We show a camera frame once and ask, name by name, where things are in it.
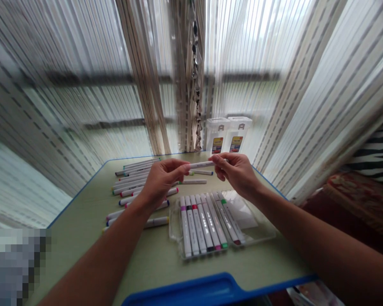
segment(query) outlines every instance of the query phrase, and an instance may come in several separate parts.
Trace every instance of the hand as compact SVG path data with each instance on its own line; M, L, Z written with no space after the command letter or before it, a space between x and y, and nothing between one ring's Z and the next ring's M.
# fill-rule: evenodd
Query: hand
M215 163L217 177L221 181L227 179L231 186L243 198L252 202L256 191L264 188L255 176L250 160L246 155L236 153L214 154L208 160Z
M162 204L173 183L189 175L190 163L179 159L165 159L152 165L145 186L137 199L141 199L153 212Z

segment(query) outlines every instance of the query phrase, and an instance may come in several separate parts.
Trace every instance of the plastic container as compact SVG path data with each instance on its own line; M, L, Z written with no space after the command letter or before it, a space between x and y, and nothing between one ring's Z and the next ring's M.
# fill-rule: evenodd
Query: plastic container
M227 118L211 118L207 119L207 142L206 151L210 154L218 154L226 152L224 147L224 139L227 135L227 130L230 120Z
M245 242L240 245L235 244L227 230L225 221L221 217L219 208L215 204L212 192L209 193L211 194L211 200L214 204L214 208L216 210L218 219L220 220L221 227L225 234L225 238L228 243L228 248L208 252L205 254L193 255L189 258L186 258L184 252L183 225L180 211L180 199L178 198L175 205L169 206L169 237L171 240L177 243L179 256L183 260L212 256L215 254L221 255L221 253L225 253L230 247L237 249L242 247L248 247L250 245L267 241L276 237L276 231L274 226L260 212L259 209L257 209L253 204L239 196L235 190L227 190L222 191L222 194L226 199L228 206L230 207L232 216L236 220L238 226L240 227L245 240Z
M244 140L252 125L248 117L228 117L229 128L224 143L224 152L241 153Z

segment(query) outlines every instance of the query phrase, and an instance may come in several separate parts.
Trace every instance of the clear plastic case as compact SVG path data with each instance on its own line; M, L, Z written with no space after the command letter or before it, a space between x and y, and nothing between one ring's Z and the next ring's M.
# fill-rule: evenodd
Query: clear plastic case
M230 233L227 230L227 225L221 215L219 206L216 204L213 197L213 192L221 192L223 194L225 200L227 201L229 212L231 212L232 217L237 222L241 230L244 239L243 243L236 244L231 238ZM183 260L225 253L230 247L248 247L276 237L276 230L270 221L268 221L268 219L253 204L239 196L235 190L211 191L209 193L227 240L228 248L186 257L183 242L183 224L180 209L180 198L178 198L175 205L171 205L169 207L169 237L177 243L179 255Z

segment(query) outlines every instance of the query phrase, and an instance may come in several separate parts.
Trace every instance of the table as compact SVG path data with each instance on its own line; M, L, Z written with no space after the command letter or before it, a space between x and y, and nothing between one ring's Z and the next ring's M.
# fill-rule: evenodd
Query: table
M191 163L206 161L207 157L206 152L161 156L162 159L177 158ZM27 305L37 304L46 295L100 237L101 229L105 227L105 216L120 209L120 197L111 194L111 186L117 181L114 172L121 170L125 164L151 158L107 161L53 221L49 226L50 251L39 270L39 282L35 284ZM265 186L279 193L259 172L256 175ZM199 178L203 177L208 180L207 185L181 185L179 193L170 196L170 201L174 203L177 197L210 190L232 189L227 181L221 182L215 175L199 175ZM155 212L151 218L168 213L168 208L165 208ZM228 276L231 280L234 278L242 289L230 296L234 300L267 294L315 279L312 270L278 231L272 240L240 250L230 248L220 256L185 262L179 257L177 244L169 239L168 227L163 226L143 231L113 305L121 305L136 292L222 272L229 273L222 276Z

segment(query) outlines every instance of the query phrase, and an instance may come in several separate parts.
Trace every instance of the sticker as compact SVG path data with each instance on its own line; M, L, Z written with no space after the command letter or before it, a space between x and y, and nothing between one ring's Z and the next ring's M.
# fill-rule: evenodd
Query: sticker
M221 147L222 147L222 137L214 138L213 139L213 148L211 150L212 154L218 154L221 152Z
M242 136L233 137L233 140L231 141L230 152L238 153L239 148L241 147L241 143L242 143Z

